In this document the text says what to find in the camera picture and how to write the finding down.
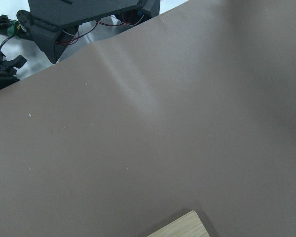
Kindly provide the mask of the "wooden cutting board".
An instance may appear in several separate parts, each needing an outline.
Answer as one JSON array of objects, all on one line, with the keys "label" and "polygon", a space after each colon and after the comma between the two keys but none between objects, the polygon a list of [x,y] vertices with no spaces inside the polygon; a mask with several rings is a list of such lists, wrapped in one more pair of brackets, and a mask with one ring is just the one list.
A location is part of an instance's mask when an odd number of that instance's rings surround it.
[{"label": "wooden cutting board", "polygon": [[206,228],[193,210],[162,227],[148,237],[209,237]]}]

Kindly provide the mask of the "black 3D printed device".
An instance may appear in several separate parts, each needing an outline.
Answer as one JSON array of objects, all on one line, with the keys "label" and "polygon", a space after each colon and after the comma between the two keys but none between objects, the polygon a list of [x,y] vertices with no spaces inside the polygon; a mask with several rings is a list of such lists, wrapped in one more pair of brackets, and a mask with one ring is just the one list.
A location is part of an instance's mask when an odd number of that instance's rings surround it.
[{"label": "black 3D printed device", "polygon": [[115,16],[137,25],[160,13],[158,0],[30,0],[29,11],[16,14],[28,39],[55,64],[83,23]]}]

